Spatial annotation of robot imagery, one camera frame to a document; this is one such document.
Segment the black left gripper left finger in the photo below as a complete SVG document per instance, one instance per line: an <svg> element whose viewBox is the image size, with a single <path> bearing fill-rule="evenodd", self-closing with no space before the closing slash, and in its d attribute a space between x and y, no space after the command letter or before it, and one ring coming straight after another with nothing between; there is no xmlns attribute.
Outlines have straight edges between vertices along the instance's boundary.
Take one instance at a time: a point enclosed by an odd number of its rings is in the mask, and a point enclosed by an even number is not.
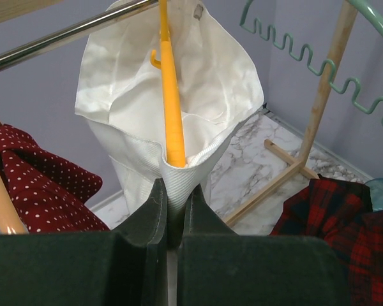
<svg viewBox="0 0 383 306"><path fill-rule="evenodd" d="M0 235L0 305L166 305L162 180L111 231Z"/></svg>

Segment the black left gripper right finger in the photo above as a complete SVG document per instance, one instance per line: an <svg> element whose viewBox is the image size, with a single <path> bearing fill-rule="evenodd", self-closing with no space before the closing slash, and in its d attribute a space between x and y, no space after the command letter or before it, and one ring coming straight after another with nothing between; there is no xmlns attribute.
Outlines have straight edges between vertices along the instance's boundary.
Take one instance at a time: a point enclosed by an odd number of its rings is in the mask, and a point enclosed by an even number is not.
<svg viewBox="0 0 383 306"><path fill-rule="evenodd" d="M178 305L349 305L340 264L321 239L238 235L201 187L186 201Z"/></svg>

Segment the yellow plastic hanger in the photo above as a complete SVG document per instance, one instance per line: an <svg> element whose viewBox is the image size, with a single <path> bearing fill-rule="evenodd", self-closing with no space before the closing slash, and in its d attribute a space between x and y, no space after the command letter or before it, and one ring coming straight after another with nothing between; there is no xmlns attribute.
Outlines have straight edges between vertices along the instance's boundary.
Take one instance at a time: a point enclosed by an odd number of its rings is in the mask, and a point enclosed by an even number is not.
<svg viewBox="0 0 383 306"><path fill-rule="evenodd" d="M159 0L158 4L160 13L160 59L156 59L157 51L152 50L150 62L161 71L167 162L176 168L183 168L186 166L183 122L174 54L170 39L167 2Z"/></svg>

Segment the red plaid skirt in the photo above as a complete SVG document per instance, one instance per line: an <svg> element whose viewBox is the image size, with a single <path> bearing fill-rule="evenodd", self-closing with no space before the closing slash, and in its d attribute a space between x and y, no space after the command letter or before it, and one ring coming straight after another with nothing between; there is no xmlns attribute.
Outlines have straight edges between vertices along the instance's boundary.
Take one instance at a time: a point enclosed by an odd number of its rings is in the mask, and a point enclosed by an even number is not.
<svg viewBox="0 0 383 306"><path fill-rule="evenodd" d="M383 305L383 210L365 184L319 177L283 204L272 235L317 237L342 266L352 305Z"/></svg>

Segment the white skirt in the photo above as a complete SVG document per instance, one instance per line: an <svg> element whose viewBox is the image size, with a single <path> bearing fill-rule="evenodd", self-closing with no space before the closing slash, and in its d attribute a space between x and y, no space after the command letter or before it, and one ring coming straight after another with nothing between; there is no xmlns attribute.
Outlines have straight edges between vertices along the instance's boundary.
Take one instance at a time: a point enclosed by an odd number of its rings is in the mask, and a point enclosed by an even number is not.
<svg viewBox="0 0 383 306"><path fill-rule="evenodd" d="M107 151L128 210L163 179L169 219L179 219L237 130L262 106L264 93L246 50L201 1L170 1L186 166L166 160L161 73L150 61L159 45L157 8L96 31L82 57L75 113Z"/></svg>

